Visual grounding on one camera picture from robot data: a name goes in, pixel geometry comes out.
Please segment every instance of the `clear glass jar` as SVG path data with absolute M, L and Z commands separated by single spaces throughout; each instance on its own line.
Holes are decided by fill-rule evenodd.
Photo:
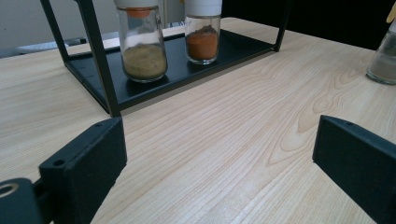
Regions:
M 379 83 L 396 85 L 396 21 L 389 27 L 366 75 Z
M 187 58 L 198 64 L 213 63 L 219 53 L 220 16 L 186 16 Z
M 117 6 L 117 11 L 124 74 L 137 82 L 160 79 L 166 73 L 168 64 L 158 5 Z
M 192 63 L 213 63 L 219 54 L 222 0 L 185 0 L 186 55 Z

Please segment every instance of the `light wood surface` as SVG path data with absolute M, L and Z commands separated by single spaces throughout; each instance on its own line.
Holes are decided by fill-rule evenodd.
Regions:
M 258 23 L 221 26 L 276 40 Z M 373 55 L 287 31 L 278 53 L 123 111 L 128 164 L 92 223 L 374 223 L 312 162 L 320 115 L 396 142 L 396 88 L 365 76 Z M 36 181 L 109 118 L 57 50 L 0 60 L 0 74 L 0 181 Z

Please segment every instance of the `spice rack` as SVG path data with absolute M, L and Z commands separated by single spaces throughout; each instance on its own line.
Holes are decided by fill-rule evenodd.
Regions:
M 190 63 L 185 56 L 184 34 L 168 36 L 164 39 L 168 60 L 165 76 L 150 83 L 136 83 L 123 74 L 120 48 L 104 48 L 92 0 L 75 0 L 92 50 L 75 55 L 69 55 L 64 46 L 50 0 L 40 1 L 64 65 L 113 118 L 120 117 L 122 110 L 133 105 L 259 55 L 279 51 L 292 3 L 292 0 L 287 0 L 275 44 L 221 30 L 218 58 L 211 64 L 199 65 Z

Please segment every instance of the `dark background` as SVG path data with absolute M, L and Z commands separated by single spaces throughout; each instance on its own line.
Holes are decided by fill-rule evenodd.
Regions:
M 395 0 L 294 0 L 287 30 L 377 49 Z M 278 27 L 286 0 L 223 0 L 221 17 Z

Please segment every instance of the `black metal rack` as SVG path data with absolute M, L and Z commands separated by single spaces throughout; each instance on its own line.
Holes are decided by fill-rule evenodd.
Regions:
M 275 44 L 221 30 L 218 58 L 209 65 L 198 65 L 190 63 L 185 56 L 184 35 L 169 36 L 165 38 L 168 60 L 168 70 L 165 76 L 155 82 L 136 83 L 123 74 L 120 48 L 104 48 L 92 0 L 75 0 L 78 3 L 92 50 L 92 52 L 76 55 L 69 55 L 65 48 L 50 0 L 40 1 L 64 65 L 113 118 L 119 117 L 121 110 L 132 105 L 269 51 L 279 51 L 292 3 L 292 0 L 287 0 Z

